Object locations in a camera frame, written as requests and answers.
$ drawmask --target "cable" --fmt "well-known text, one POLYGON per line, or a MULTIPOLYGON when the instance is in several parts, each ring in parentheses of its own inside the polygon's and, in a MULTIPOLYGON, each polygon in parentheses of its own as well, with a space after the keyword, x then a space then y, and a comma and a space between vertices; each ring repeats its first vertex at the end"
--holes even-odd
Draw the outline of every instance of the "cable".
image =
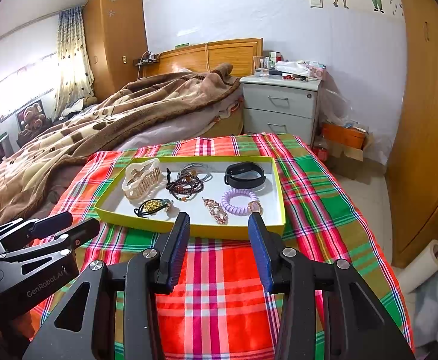
POLYGON ((211 69, 209 68, 209 50, 208 50, 208 42, 206 42, 206 69, 208 72, 211 72, 211 69))
POLYGON ((139 76, 141 75, 141 66, 142 66, 142 59, 144 58, 144 54, 149 53, 149 55, 151 54, 149 50, 146 50, 142 55, 141 55, 141 59, 139 60, 139 68, 138 68, 138 80, 139 80, 139 76))
POLYGON ((157 54, 157 55, 156 55, 156 54, 154 55, 154 61, 155 61, 155 62, 159 62, 159 60, 161 59, 161 54, 162 54, 162 53, 163 53, 163 51, 161 51, 161 52, 160 52, 159 54, 157 54))

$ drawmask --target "paper roll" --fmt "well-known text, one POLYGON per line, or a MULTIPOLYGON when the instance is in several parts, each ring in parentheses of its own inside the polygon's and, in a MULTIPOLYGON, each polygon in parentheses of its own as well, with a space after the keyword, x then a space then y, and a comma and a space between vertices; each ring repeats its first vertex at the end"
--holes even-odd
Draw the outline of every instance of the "paper roll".
POLYGON ((400 288, 404 294, 414 291, 419 285, 438 271, 438 240, 433 239, 427 247, 405 268, 399 277, 400 288))

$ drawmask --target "drawer handle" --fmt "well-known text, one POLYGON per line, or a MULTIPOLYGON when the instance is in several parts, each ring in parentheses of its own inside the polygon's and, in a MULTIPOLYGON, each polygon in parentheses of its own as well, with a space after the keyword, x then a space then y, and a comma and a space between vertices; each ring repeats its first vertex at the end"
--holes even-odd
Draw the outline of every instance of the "drawer handle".
POLYGON ((428 35, 428 23, 424 22, 424 37, 426 38, 426 42, 430 42, 430 38, 428 35))
POLYGON ((274 123, 268 123, 268 126, 269 126, 269 127, 271 127, 271 126, 275 126, 275 127, 283 127, 284 130, 287 131, 287 127, 286 127, 285 124, 274 124, 274 123))
POLYGON ((285 100, 285 101, 289 101, 289 99, 287 97, 272 97, 272 96, 268 96, 269 100, 285 100))

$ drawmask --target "nightstand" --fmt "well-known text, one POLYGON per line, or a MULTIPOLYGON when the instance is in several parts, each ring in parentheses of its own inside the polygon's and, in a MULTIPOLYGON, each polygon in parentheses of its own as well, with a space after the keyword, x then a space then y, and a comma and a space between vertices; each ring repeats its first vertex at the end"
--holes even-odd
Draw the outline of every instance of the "nightstand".
POLYGON ((319 114, 320 81, 297 81, 281 76, 242 77, 244 132, 288 132, 312 145, 319 114))

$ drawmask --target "purple coil hair tie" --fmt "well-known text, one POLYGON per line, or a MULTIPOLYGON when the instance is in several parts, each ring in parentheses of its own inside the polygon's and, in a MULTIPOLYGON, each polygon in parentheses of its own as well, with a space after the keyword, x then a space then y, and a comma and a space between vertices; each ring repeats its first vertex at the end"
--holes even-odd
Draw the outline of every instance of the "purple coil hair tie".
POLYGON ((229 203, 229 201, 236 196, 249 196, 251 200, 258 200, 257 195, 251 190, 237 190, 236 188, 231 188, 224 192, 220 201, 221 205, 227 212, 233 215, 249 214, 249 207, 236 207, 229 203))

